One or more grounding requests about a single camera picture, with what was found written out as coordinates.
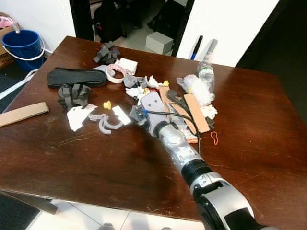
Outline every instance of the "blue bucket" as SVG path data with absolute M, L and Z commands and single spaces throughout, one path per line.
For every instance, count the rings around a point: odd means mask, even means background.
M 39 69 L 44 62 L 45 46 L 43 43 L 43 50 L 41 50 L 40 37 L 34 31 L 21 30 L 19 34 L 11 31 L 2 37 L 2 44 L 26 72 Z

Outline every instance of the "dark brown table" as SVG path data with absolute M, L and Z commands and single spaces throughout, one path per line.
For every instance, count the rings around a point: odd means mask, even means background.
M 48 114 L 0 128 L 0 189 L 11 194 L 57 198 L 183 219 L 198 217 L 189 188 L 159 140 L 136 124 L 111 136 L 87 121 L 69 128 L 57 90 L 47 87 L 55 67 L 90 69 L 99 43 L 66 37 L 7 109 L 46 102 Z M 119 48 L 138 62 L 136 76 L 169 80 L 196 73 L 197 61 Z M 214 65 L 215 130 L 201 136 L 201 155 L 238 188 L 262 224 L 284 230 L 306 227 L 306 129 L 271 74 Z M 93 88 L 89 102 L 110 100 L 127 113 L 135 101 L 123 84 Z

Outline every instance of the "bucket handle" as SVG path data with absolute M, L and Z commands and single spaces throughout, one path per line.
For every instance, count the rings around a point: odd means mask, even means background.
M 44 43 L 44 41 L 42 40 L 42 38 L 39 36 L 39 40 L 42 42 L 42 44 L 43 44 L 43 50 L 42 50 L 42 52 L 38 55 L 38 56 L 36 56 L 36 57 L 33 57 L 33 58 L 29 58 L 29 59 L 25 59 L 25 58 L 22 58 L 22 57 L 18 57 L 18 56 L 16 56 L 16 55 L 14 55 L 14 54 L 12 54 L 4 45 L 2 45 L 2 47 L 3 47 L 3 49 L 7 52 L 7 53 L 9 53 L 10 55 L 12 55 L 14 58 L 16 58 L 16 59 L 19 59 L 19 60 L 22 60 L 22 61 L 34 61 L 34 60 L 37 60 L 37 59 L 39 59 L 43 54 L 44 54 L 44 52 L 45 52 L 45 43 Z

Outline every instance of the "black cable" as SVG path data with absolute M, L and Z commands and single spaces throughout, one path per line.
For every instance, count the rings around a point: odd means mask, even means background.
M 192 122 L 192 124 L 194 125 L 195 129 L 196 129 L 196 134 L 197 134 L 197 150 L 198 150 L 198 153 L 201 154 L 201 137 L 200 137 L 200 132 L 194 122 L 193 119 L 191 119 L 190 117 L 188 116 L 184 116 L 184 115 L 181 115 L 181 114 L 175 114 L 175 113 L 169 113 L 169 112 L 156 112 L 156 111 L 150 111 L 150 110 L 145 110 L 146 113 L 149 113 L 149 114 L 160 114 L 160 115 L 170 115 L 170 116 L 179 116 L 179 117 L 182 117 L 184 119 L 187 119 L 189 120 L 190 122 Z

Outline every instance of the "white tape roll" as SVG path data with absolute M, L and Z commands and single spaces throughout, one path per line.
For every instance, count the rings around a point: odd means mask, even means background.
M 123 75 L 123 78 L 113 78 L 109 73 L 108 73 L 108 70 L 116 70 L 118 72 L 121 72 L 122 75 Z M 112 82 L 112 83 L 115 83 L 115 84 L 120 84 L 123 82 L 124 80 L 124 77 L 126 76 L 126 71 L 123 67 L 119 66 L 119 65 L 115 65 L 115 64 L 111 64 L 111 65 L 108 65 L 107 68 L 106 68 L 106 78 Z

